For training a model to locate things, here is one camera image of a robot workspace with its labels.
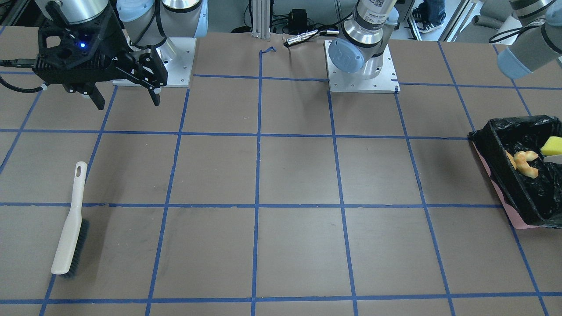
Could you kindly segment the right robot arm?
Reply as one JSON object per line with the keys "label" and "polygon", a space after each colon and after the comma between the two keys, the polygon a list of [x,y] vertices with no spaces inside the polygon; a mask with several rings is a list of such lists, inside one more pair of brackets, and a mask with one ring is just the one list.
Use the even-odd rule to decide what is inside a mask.
{"label": "right robot arm", "polygon": [[148,90],[154,105],[169,71],[157,49],[170,38],[203,37],[206,0],[39,0],[45,16],[38,30],[33,72],[46,84],[105,100],[96,84],[128,80]]}

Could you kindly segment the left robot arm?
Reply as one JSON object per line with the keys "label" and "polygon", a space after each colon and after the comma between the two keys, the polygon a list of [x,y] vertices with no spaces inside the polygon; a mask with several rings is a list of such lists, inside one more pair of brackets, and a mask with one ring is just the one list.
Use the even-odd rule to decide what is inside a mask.
{"label": "left robot arm", "polygon": [[[38,0],[46,18],[40,27],[34,72],[50,84],[89,95],[96,82],[127,79],[155,90],[166,86],[168,72],[157,48],[169,38],[207,34],[204,0]],[[360,0],[352,17],[328,48],[341,71],[356,73],[387,46],[384,26],[391,24],[393,0]],[[561,56],[561,2],[511,0],[522,23],[517,38],[502,51],[502,73],[518,79]]]}

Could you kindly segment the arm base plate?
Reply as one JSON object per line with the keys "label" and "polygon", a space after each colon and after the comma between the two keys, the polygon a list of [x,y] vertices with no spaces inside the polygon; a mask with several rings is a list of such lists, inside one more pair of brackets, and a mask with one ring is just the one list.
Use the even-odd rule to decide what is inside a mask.
{"label": "arm base plate", "polygon": [[189,87],[196,43],[196,38],[168,37],[153,49],[167,70],[166,87]]}
{"label": "arm base plate", "polygon": [[331,92],[342,93],[398,93],[400,84],[396,75],[389,46],[384,53],[366,62],[356,73],[339,70],[331,61],[328,48],[331,40],[324,42],[328,82]]}

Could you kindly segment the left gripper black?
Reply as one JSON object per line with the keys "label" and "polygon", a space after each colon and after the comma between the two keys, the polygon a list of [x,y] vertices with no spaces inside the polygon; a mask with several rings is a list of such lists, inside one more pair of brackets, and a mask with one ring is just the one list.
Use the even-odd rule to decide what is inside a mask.
{"label": "left gripper black", "polygon": [[33,72],[48,84],[134,80],[134,58],[108,0],[39,0]]}

